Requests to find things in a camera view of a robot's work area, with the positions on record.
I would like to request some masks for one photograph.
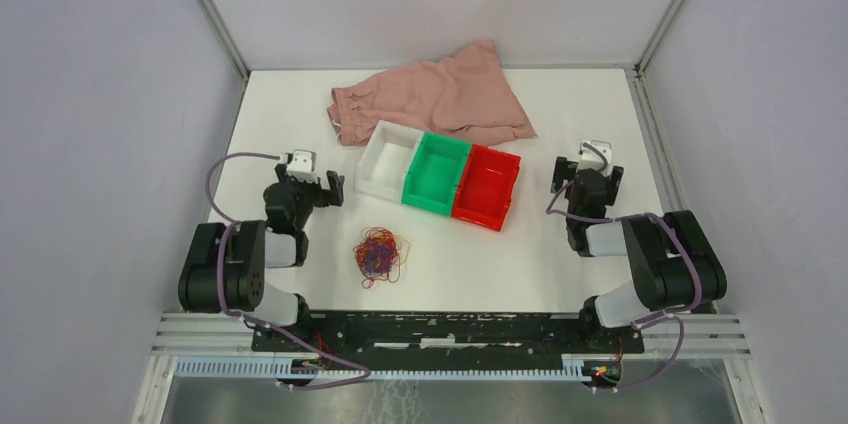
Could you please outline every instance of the wire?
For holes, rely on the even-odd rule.
[[[595,155],[597,155],[598,157],[600,157],[600,158],[601,158],[601,168],[600,168],[600,169],[598,169],[598,172],[604,172],[604,171],[606,171],[606,170],[607,170],[607,167],[609,167],[609,161],[607,160],[607,156],[605,156],[605,155],[604,155],[604,153],[603,153],[603,152],[601,152],[601,151],[600,151],[597,147],[593,146],[592,144],[590,144],[590,143],[588,143],[588,142],[584,142],[584,143],[583,143],[583,147],[585,147],[586,149],[589,149],[590,151],[594,152],[594,153],[595,153]]]
[[[218,169],[218,167],[234,157],[258,157],[261,159],[272,159],[275,161],[280,159],[280,156],[262,154],[261,152],[234,152],[218,159],[214,164],[212,164],[212,167],[209,168],[209,172],[206,173],[206,199],[209,200],[209,204],[212,206],[212,209],[215,209],[215,212],[217,212],[218,215],[223,217],[224,220],[230,224],[236,222],[236,220],[222,211],[221,208],[215,204],[215,199],[212,197],[212,177],[215,175],[215,170]]]
[[[624,341],[619,337],[618,338],[618,354],[615,355],[615,360],[612,361],[613,364],[618,364],[621,362],[621,358],[624,357]]]
[[[618,385],[618,383],[620,382],[620,380],[615,381],[615,380],[610,379],[609,377],[607,377],[607,376],[605,376],[605,375],[603,375],[603,374],[598,374],[598,376],[597,376],[597,377],[600,377],[601,379],[603,379],[603,380],[605,380],[605,381],[609,382],[610,384],[614,384],[614,385],[616,385],[616,386],[617,386],[617,385]]]
[[[235,158],[235,157],[257,157],[257,158],[261,158],[261,159],[271,159],[271,160],[279,160],[280,159],[280,156],[276,156],[276,155],[273,155],[273,154],[262,154],[262,153],[259,153],[259,152],[235,152],[233,154],[226,155],[226,156],[222,157],[221,159],[218,159],[217,161],[215,161],[215,163],[212,164],[212,167],[209,168],[209,172],[206,173],[206,199],[209,200],[209,204],[212,206],[212,209],[215,209],[215,212],[217,212],[222,218],[224,218],[224,220],[226,220],[229,223],[227,225],[227,227],[224,229],[224,234],[221,236],[221,244],[218,246],[218,258],[217,258],[217,267],[216,267],[216,287],[217,287],[217,291],[218,291],[218,304],[221,307],[221,312],[223,314],[227,315],[227,316],[236,317],[236,318],[243,320],[245,325],[247,325],[248,327],[250,327],[249,324],[253,324],[254,326],[273,329],[274,331],[276,331],[276,332],[284,335],[285,337],[289,338],[295,344],[303,347],[307,351],[314,352],[315,354],[318,354],[319,356],[321,356],[324,359],[327,359],[328,361],[335,362],[335,363],[341,364],[343,366],[350,367],[350,368],[353,368],[353,369],[356,369],[356,370],[363,372],[363,374],[360,374],[360,375],[355,376],[355,377],[343,379],[343,380],[340,380],[340,381],[328,382],[326,384],[318,384],[318,385],[314,385],[314,386],[301,386],[301,387],[289,386],[289,389],[291,389],[291,390],[295,390],[295,391],[317,391],[317,390],[321,390],[321,389],[331,389],[331,388],[334,388],[334,387],[345,386],[345,385],[348,385],[348,384],[355,384],[357,382],[362,382],[365,379],[368,379],[368,377],[371,375],[371,370],[368,369],[367,367],[362,366],[360,364],[356,364],[355,362],[350,362],[350,361],[342,359],[340,357],[336,357],[336,356],[330,354],[329,352],[324,352],[321,349],[316,349],[315,347],[313,347],[308,342],[300,339],[299,337],[292,334],[291,332],[289,332],[288,330],[286,330],[285,328],[283,328],[281,326],[278,326],[276,324],[272,324],[268,321],[259,319],[257,317],[251,316],[249,314],[243,314],[243,313],[238,312],[238,311],[233,311],[229,308],[229,306],[227,306],[227,299],[226,299],[226,295],[225,295],[225,291],[224,291],[224,255],[226,254],[227,242],[229,241],[230,236],[232,235],[236,226],[240,223],[238,221],[236,221],[235,219],[233,219],[232,217],[230,217],[229,215],[227,215],[224,211],[221,210],[220,207],[218,207],[215,204],[215,200],[212,197],[212,177],[214,176],[215,170],[218,169],[218,167],[220,167],[227,160]],[[323,343],[323,339],[319,336],[319,346],[321,346],[322,343]]]
[[[594,152],[595,154],[597,154],[598,157],[600,157],[601,161],[603,162],[603,164],[601,166],[601,170],[606,169],[607,165],[609,165],[609,162],[607,161],[606,157],[603,155],[602,152],[600,152],[597,148],[595,148],[594,146],[592,146],[591,144],[589,144],[587,142],[584,142],[582,144],[582,146],[585,147],[586,149],[589,149],[590,151]],[[640,329],[647,329],[647,328],[653,327],[657,324],[660,324],[662,322],[666,322],[666,321],[669,321],[669,320],[677,321],[677,324],[680,326],[680,334],[677,338],[677,346],[675,346],[674,352],[671,353],[671,356],[668,358],[668,360],[663,365],[663,367],[660,368],[660,370],[657,371],[653,376],[639,380],[639,381],[636,381],[636,382],[633,382],[633,383],[630,383],[630,384],[626,384],[624,386],[613,388],[613,389],[610,390],[610,392],[623,391],[625,389],[632,389],[634,387],[638,387],[638,386],[642,386],[642,385],[651,383],[651,382],[655,381],[656,379],[658,379],[663,374],[665,374],[666,371],[668,371],[668,369],[671,367],[671,365],[674,363],[674,361],[677,360],[677,355],[680,353],[680,348],[683,346],[683,339],[684,339],[684,335],[685,335],[684,329],[683,329],[683,320],[680,319],[679,317],[675,316],[675,315],[670,315],[669,313],[670,312],[691,311],[692,309],[697,307],[699,304],[701,304],[701,299],[703,299],[704,290],[703,290],[703,286],[701,284],[701,278],[698,275],[698,270],[695,268],[695,263],[692,262],[692,258],[689,256],[689,253],[686,252],[686,249],[683,247],[683,243],[680,242],[680,239],[677,238],[677,235],[675,235],[674,231],[668,226],[668,224],[665,223],[665,221],[663,221],[663,219],[660,216],[658,216],[658,215],[656,215],[652,212],[645,212],[643,214],[634,214],[634,215],[631,215],[631,216],[616,217],[616,218],[612,219],[612,218],[606,218],[606,217],[605,218],[582,217],[582,216],[577,216],[577,215],[574,215],[574,214],[571,214],[571,213],[568,213],[568,212],[565,212],[565,211],[560,211],[558,209],[554,209],[553,207],[556,204],[557,199],[559,199],[559,196],[561,196],[565,192],[565,190],[568,188],[568,186],[571,185],[572,182],[573,181],[569,181],[569,182],[565,183],[559,189],[559,191],[557,191],[556,194],[554,194],[554,197],[553,197],[553,199],[551,199],[551,202],[548,204],[548,207],[545,208],[545,214],[548,214],[548,215],[557,214],[557,215],[560,215],[560,216],[564,216],[568,219],[574,219],[576,221],[586,222],[586,223],[589,223],[589,224],[609,224],[611,222],[617,222],[617,221],[621,221],[623,219],[628,219],[628,218],[631,218],[631,217],[647,217],[648,219],[654,221],[658,226],[660,226],[660,228],[663,230],[663,232],[666,233],[669,240],[674,245],[675,250],[680,255],[680,257],[683,259],[683,263],[686,265],[686,269],[689,271],[689,276],[692,278],[692,285],[695,288],[695,295],[694,295],[691,303],[684,305],[682,307],[679,307],[679,308],[669,308],[669,309],[665,309],[663,311],[655,312],[655,313],[652,313],[652,314],[650,314],[646,317],[643,317],[641,319],[637,319],[636,321],[634,321],[634,326],[637,327],[637,328],[640,328]]]
[[[315,335],[318,337],[318,349],[329,353],[330,352],[330,345],[327,344],[324,341],[324,337],[321,335],[321,332],[320,331],[316,332]],[[331,365],[332,365],[332,361],[327,360],[327,362],[324,364],[324,370],[325,371],[329,370]]]
[[[646,377],[645,379],[641,379],[641,380],[638,380],[636,382],[631,382],[630,384],[625,384],[623,386],[617,386],[617,387],[612,388],[612,389],[604,389],[602,387],[593,387],[592,392],[599,390],[599,391],[602,391],[602,392],[616,393],[616,392],[619,392],[619,391],[625,391],[627,389],[633,389],[635,387],[640,387],[640,386],[650,384],[650,383],[656,381],[657,379],[659,379],[660,377],[662,377],[663,374],[668,372],[668,370],[671,368],[671,365],[674,364],[674,361],[677,360],[677,355],[680,354],[680,348],[683,347],[684,331],[683,331],[683,319],[681,319],[677,316],[668,316],[666,318],[659,319],[659,320],[651,323],[647,327],[652,327],[652,326],[655,326],[655,325],[657,325],[661,322],[665,322],[665,321],[677,321],[677,325],[680,327],[680,334],[677,337],[677,345],[674,347],[674,351],[671,353],[671,356],[668,358],[667,361],[665,361],[665,364],[663,364],[663,366],[660,368],[659,371],[654,373],[654,375],[652,375],[651,377]]]
[[[236,226],[238,226],[238,224],[239,224],[238,222],[231,222],[227,226],[227,228],[224,229],[224,234],[221,236],[221,245],[218,246],[218,259],[217,259],[217,267],[216,267],[216,281],[217,281],[216,284],[217,284],[217,289],[218,289],[218,304],[221,306],[221,312],[223,312],[225,315],[230,316],[230,317],[236,317],[236,318],[239,318],[239,319],[244,319],[246,322],[251,322],[251,323],[253,323],[257,326],[271,328],[274,331],[279,332],[280,334],[284,335],[285,337],[291,339],[295,344],[298,344],[299,346],[303,347],[304,349],[306,349],[310,352],[314,352],[315,354],[318,354],[319,356],[323,357],[324,359],[327,359],[327,360],[335,362],[337,364],[341,364],[343,366],[350,367],[350,368],[353,368],[353,369],[356,369],[358,371],[363,372],[363,374],[360,374],[360,375],[355,376],[355,377],[343,379],[341,381],[328,382],[326,384],[318,384],[318,385],[314,385],[314,386],[301,386],[301,387],[295,387],[295,386],[290,385],[289,389],[291,389],[291,390],[294,390],[294,391],[318,391],[318,390],[321,390],[321,389],[331,389],[331,388],[334,388],[334,387],[345,386],[345,385],[348,385],[348,384],[355,384],[357,382],[362,382],[365,379],[368,379],[368,377],[371,375],[371,370],[368,369],[367,367],[362,366],[360,364],[357,364],[355,362],[348,361],[346,359],[342,359],[341,357],[336,357],[336,356],[334,356],[334,355],[332,355],[328,352],[324,352],[320,349],[317,349],[314,346],[312,346],[311,344],[309,344],[308,342],[300,339],[299,337],[292,334],[291,332],[289,332],[287,329],[285,329],[283,327],[280,327],[276,324],[271,324],[268,321],[265,321],[265,320],[259,319],[257,317],[251,316],[250,314],[243,314],[243,313],[238,312],[238,311],[233,311],[229,308],[229,306],[227,306],[227,299],[225,297],[225,291],[224,291],[224,255],[226,254],[227,242],[230,239],[230,235],[232,235],[233,231],[235,230]]]

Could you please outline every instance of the plastic storage bin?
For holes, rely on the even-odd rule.
[[[449,216],[470,152],[468,142],[424,134],[406,175],[402,202]]]
[[[516,155],[472,146],[451,216],[500,231],[512,203],[520,163]]]
[[[424,131],[380,121],[356,165],[358,192],[400,202],[406,174]]]

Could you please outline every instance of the aluminum frame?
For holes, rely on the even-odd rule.
[[[218,11],[217,6],[215,6],[215,1],[197,0],[197,4],[203,11],[203,15],[206,16],[209,25],[212,26],[212,30],[218,36],[218,40],[221,41],[221,45],[224,46],[224,50],[230,57],[233,67],[235,67],[242,79],[247,79],[250,76],[250,69],[248,69],[244,57],[241,55],[241,51],[239,51],[238,46],[233,40],[233,36],[230,34],[229,29],[227,29],[224,18],[221,17],[221,13]]]
[[[657,185],[660,197],[660,205],[663,212],[679,211],[686,207],[683,204],[683,196],[680,192],[680,181],[674,171],[671,155],[666,151],[665,135],[657,121],[656,113],[648,99],[643,77],[636,71],[636,67],[624,70],[627,84],[630,87],[630,97],[636,107],[636,118],[642,130],[642,139],[648,150],[648,161],[651,163],[651,171]]]
[[[677,17],[677,14],[680,12],[680,9],[685,2],[686,0],[671,0],[668,3],[668,7],[660,18],[660,22],[657,24],[657,28],[651,35],[651,38],[648,39],[648,44],[645,46],[645,50],[642,51],[642,56],[636,64],[636,70],[640,76],[644,75],[648,66],[650,66],[651,60],[657,53],[657,49],[660,44],[662,44],[663,39],[665,39],[668,28],[674,22],[674,19]]]
[[[739,319],[734,315],[682,315],[686,340],[678,359],[683,361],[721,359],[725,363],[734,399],[743,424],[765,424],[755,380],[753,362]],[[644,354],[625,354],[625,360],[662,360],[677,343],[677,325],[664,323],[643,331]],[[282,372],[294,358],[313,357],[308,352],[253,352],[253,331],[240,320],[220,314],[165,313],[153,342],[141,392],[132,415],[136,424],[160,423],[174,377],[192,370],[195,376],[269,379]],[[584,360],[613,359],[612,354],[564,354],[564,374],[550,372],[510,373],[381,373],[380,380],[527,380],[578,381],[575,369]],[[199,365],[213,365],[207,370]],[[332,371],[326,377],[350,377],[353,371]]]

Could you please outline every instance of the white table surface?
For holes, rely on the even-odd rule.
[[[660,200],[624,72],[619,69],[509,69],[506,77],[538,137],[497,146],[521,156],[503,231],[496,233],[416,208],[358,194],[353,175],[362,148],[343,149],[327,117],[330,89],[376,71],[256,71],[242,101],[229,152],[317,152],[316,171],[347,177],[341,208],[316,209],[306,226],[306,264],[266,271],[269,283],[302,294],[313,309],[575,312],[592,295],[630,279],[627,260],[581,258],[565,222],[547,216],[554,161],[574,158],[581,140],[613,145],[624,166],[609,215],[660,212]],[[274,162],[238,158],[224,165],[217,204],[235,219],[265,219],[262,191]],[[560,208],[567,202],[561,201]],[[221,220],[215,211],[210,221]],[[412,243],[395,284],[361,287],[353,258],[365,227],[380,226]]]

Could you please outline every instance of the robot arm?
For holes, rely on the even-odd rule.
[[[289,326],[308,320],[304,299],[265,283],[265,268],[302,266],[309,239],[304,232],[316,207],[344,203],[344,176],[327,171],[329,189],[321,187],[315,174],[314,152],[296,150],[280,157],[275,167],[277,181],[263,193],[266,221],[244,221],[226,243],[222,243],[225,225],[200,224],[194,232],[180,275],[178,295],[189,312],[220,312],[217,288],[217,254],[224,245],[224,286],[231,309],[252,314],[267,322]],[[283,236],[294,238],[294,249],[286,246]]]
[[[586,301],[581,317],[590,333],[629,326],[658,311],[691,304],[696,297],[683,257],[659,224],[647,215],[603,222],[624,174],[611,160],[609,143],[584,141],[579,161],[557,158],[551,182],[551,192],[563,193],[563,186],[569,186],[564,194],[569,200],[566,228],[571,248],[583,257],[627,256],[630,263],[630,281]],[[695,266],[700,303],[723,297],[724,270],[692,212],[667,213],[662,220]]]
[[[695,265],[702,289],[701,304],[724,297],[724,269],[692,212],[669,212],[662,219]],[[623,248],[630,262],[632,280],[586,303],[590,310],[587,312],[594,313],[600,327],[628,326],[654,312],[685,306],[695,299],[695,283],[682,256],[660,226],[648,217],[595,224],[589,227],[587,236],[590,248]],[[603,240],[601,244],[593,242],[597,236]]]

